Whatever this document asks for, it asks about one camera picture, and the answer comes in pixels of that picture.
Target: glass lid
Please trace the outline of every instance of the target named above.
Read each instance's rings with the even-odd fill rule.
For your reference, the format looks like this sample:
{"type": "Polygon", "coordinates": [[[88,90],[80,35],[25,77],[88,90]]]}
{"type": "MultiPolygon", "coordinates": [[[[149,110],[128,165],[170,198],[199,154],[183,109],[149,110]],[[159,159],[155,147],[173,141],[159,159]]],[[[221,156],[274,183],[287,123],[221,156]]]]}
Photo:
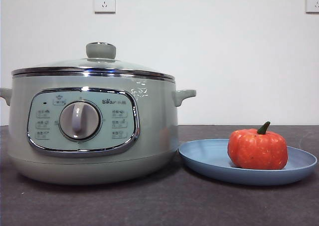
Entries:
{"type": "Polygon", "coordinates": [[[77,60],[58,61],[48,64],[37,65],[32,68],[17,69],[12,72],[13,76],[31,74],[37,75],[76,75],[76,73],[86,72],[92,75],[104,76],[107,74],[129,74],[140,75],[146,78],[159,77],[174,81],[171,75],[156,72],[155,70],[133,63],[115,60],[116,48],[112,44],[105,42],[92,42],[86,45],[88,58],[77,60]]]}

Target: orange pumpkin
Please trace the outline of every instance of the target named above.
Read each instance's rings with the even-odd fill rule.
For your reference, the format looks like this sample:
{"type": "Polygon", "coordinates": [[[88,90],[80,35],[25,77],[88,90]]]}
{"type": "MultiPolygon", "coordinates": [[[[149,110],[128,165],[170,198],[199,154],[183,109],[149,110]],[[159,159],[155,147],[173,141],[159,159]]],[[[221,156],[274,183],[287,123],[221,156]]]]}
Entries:
{"type": "Polygon", "coordinates": [[[267,131],[270,122],[259,130],[234,131],[228,142],[228,156],[237,166],[245,169],[280,170],[288,161],[286,140],[267,131]]]}

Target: chrome trim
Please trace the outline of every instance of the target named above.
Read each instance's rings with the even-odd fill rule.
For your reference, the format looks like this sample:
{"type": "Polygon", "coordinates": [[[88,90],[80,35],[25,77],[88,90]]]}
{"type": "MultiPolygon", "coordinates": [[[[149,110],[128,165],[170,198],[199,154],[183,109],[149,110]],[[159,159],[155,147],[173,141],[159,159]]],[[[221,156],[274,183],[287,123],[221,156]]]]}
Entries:
{"type": "Polygon", "coordinates": [[[133,130],[133,134],[130,136],[130,138],[126,142],[124,142],[120,145],[117,145],[117,146],[113,146],[111,148],[101,148],[101,149],[96,149],[96,150],[56,150],[56,149],[50,149],[50,148],[40,146],[40,145],[36,144],[31,139],[31,136],[29,133],[29,120],[30,120],[31,107],[33,104],[33,100],[36,96],[38,96],[39,94],[43,94],[43,93],[61,92],[61,91],[81,91],[81,90],[82,90],[82,87],[51,88],[51,89],[44,89],[44,90],[38,92],[37,94],[35,94],[35,96],[33,97],[32,101],[31,101],[29,115],[28,115],[28,123],[27,123],[27,138],[28,138],[29,144],[34,149],[38,150],[41,153],[49,155],[49,156],[72,157],[72,158],[104,156],[104,155],[118,154],[118,153],[122,153],[122,152],[128,150],[133,145],[133,143],[138,139],[140,132],[141,132],[141,128],[140,128],[140,117],[139,117],[139,112],[137,109],[136,100],[133,97],[133,95],[131,95],[129,92],[127,92],[125,90],[115,90],[115,89],[105,89],[105,88],[89,88],[86,91],[113,93],[113,94],[121,94],[121,95],[127,96],[127,98],[130,100],[130,102],[132,104],[132,111],[133,111],[133,118],[134,118],[134,130],[133,130]]]}
{"type": "Polygon", "coordinates": [[[39,73],[25,73],[14,75],[13,79],[22,77],[33,77],[33,76],[102,76],[102,77],[119,77],[119,78],[134,78],[134,79],[150,79],[150,80],[161,80],[175,83],[174,79],[157,77],[157,76],[144,76],[134,74],[117,74],[117,73],[89,73],[89,72],[39,72],[39,73]]]}
{"type": "Polygon", "coordinates": [[[25,77],[26,74],[33,73],[33,76],[44,76],[50,75],[52,73],[60,73],[60,75],[73,75],[75,73],[99,73],[99,74],[128,74],[134,76],[143,76],[143,77],[157,77],[175,80],[175,77],[172,75],[167,75],[163,73],[146,71],[146,70],[132,70],[132,69],[112,69],[112,68],[98,68],[98,67],[76,67],[76,66],[47,66],[47,67],[32,67],[32,68],[23,68],[17,69],[11,72],[13,76],[23,75],[25,77]]]}

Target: gray fabric surface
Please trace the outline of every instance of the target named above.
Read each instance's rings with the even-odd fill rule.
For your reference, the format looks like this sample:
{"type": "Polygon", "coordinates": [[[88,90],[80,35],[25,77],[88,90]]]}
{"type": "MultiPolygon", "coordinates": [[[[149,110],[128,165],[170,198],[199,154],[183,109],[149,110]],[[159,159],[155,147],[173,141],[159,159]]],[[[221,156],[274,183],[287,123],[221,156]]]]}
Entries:
{"type": "MultiPolygon", "coordinates": [[[[179,126],[179,139],[228,138],[248,126],[179,126]]],[[[319,126],[270,126],[289,146],[319,157],[319,126]]],[[[1,127],[2,226],[315,226],[319,224],[319,167],[284,186],[224,183],[183,165],[179,155],[143,178],[98,186],[59,186],[20,175],[6,154],[1,127]]]]}

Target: wall socket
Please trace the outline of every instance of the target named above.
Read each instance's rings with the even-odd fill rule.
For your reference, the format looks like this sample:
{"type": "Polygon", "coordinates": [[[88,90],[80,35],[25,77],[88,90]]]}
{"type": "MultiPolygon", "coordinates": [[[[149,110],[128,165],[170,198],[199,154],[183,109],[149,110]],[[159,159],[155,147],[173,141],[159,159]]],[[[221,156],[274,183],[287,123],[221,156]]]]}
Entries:
{"type": "Polygon", "coordinates": [[[115,13],[115,0],[94,0],[95,13],[115,13]]]}
{"type": "Polygon", "coordinates": [[[306,13],[319,13],[319,0],[306,0],[306,13]]]}

